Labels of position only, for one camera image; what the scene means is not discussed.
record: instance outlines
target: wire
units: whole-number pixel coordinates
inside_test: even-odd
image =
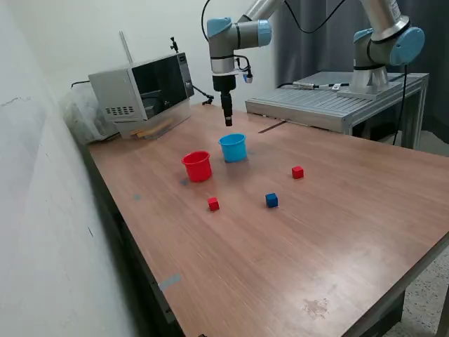
[[[237,59],[237,65],[239,66],[239,69],[242,71],[242,72],[246,72],[246,71],[248,71],[249,69],[251,69],[251,65],[250,65],[250,61],[249,61],[249,59],[245,56],[245,55],[235,55],[234,54],[234,57],[236,57]],[[244,67],[244,68],[240,68],[240,60],[239,60],[239,58],[243,58],[245,61],[246,61],[246,67]]]
[[[407,89],[407,66],[404,67],[404,87],[402,89],[402,102],[401,102],[401,111],[399,112],[398,125],[396,125],[396,133],[394,134],[393,145],[396,144],[396,138],[399,133],[399,126],[401,125],[402,114],[404,112],[404,105],[406,103],[406,89]]]
[[[315,33],[317,30],[319,30],[320,28],[322,28],[322,26],[324,26],[326,24],[326,22],[329,21],[329,19],[332,17],[332,15],[334,15],[334,13],[337,11],[337,9],[345,2],[346,0],[341,0],[341,2],[337,5],[337,7],[334,8],[334,10],[332,11],[331,14],[329,14],[329,16],[314,30],[304,30],[301,28],[300,23],[297,21],[297,18],[293,12],[293,9],[290,7],[290,4],[288,3],[288,0],[285,1],[285,4],[287,5],[288,10],[290,11],[290,14],[293,16],[293,19],[296,22],[297,27],[300,29],[301,32],[305,33],[305,34],[313,34]]]
[[[201,30],[203,31],[204,39],[206,39],[206,41],[209,41],[209,39],[206,35],[206,32],[204,31],[204,12],[206,12],[206,7],[208,6],[209,2],[210,0],[206,1],[203,7],[203,12],[201,13]]]
[[[82,83],[89,83],[90,81],[80,81],[80,82],[75,82],[72,83],[72,85],[70,86],[70,88],[73,88],[74,86],[76,86],[77,84],[82,84]]]
[[[194,87],[194,89],[195,89],[196,91],[198,91],[199,93],[201,93],[201,95],[203,95],[204,97],[207,98],[207,100],[205,100],[205,101],[203,102],[203,105],[206,105],[206,104],[212,104],[213,99],[214,99],[214,97],[213,97],[212,95],[208,95],[207,93],[205,93],[205,92],[202,91],[201,89],[197,88],[196,86],[193,86],[193,87]]]
[[[397,81],[398,79],[402,79],[405,75],[406,75],[406,74],[400,74],[400,75],[398,75],[398,76],[392,77],[392,78],[388,79],[388,82],[395,82],[395,81]]]
[[[283,86],[292,86],[292,85],[293,85],[293,82],[282,83],[277,86],[277,89],[282,88]]]

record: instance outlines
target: metal grate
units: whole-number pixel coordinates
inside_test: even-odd
[[[331,90],[275,89],[258,100],[281,105],[292,105],[297,109],[310,110],[344,117],[349,113],[371,104],[372,101],[360,98],[340,97]]]
[[[134,113],[134,107],[107,107],[106,113],[114,116],[129,115]]]

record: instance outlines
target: red cube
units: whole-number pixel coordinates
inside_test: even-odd
[[[217,198],[210,198],[208,199],[209,209],[211,212],[214,212],[218,209],[220,209],[220,205],[218,205]]]
[[[301,166],[296,166],[292,168],[292,176],[294,179],[301,179],[304,177],[304,170]]]

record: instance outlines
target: gray curtain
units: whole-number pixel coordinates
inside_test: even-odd
[[[340,0],[287,0],[301,27],[316,28]],[[449,143],[449,1],[398,0],[404,15],[426,33],[422,54],[409,72],[430,73],[423,129]],[[328,23],[314,34],[296,27],[285,5],[274,23],[276,80],[278,84],[298,80],[316,72],[352,72],[352,39],[360,29],[370,27],[359,0],[346,0]],[[391,68],[389,71],[402,72]]]

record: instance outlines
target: blue cube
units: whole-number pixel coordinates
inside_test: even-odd
[[[278,197],[276,193],[265,195],[265,201],[267,202],[267,206],[271,209],[278,206]]]

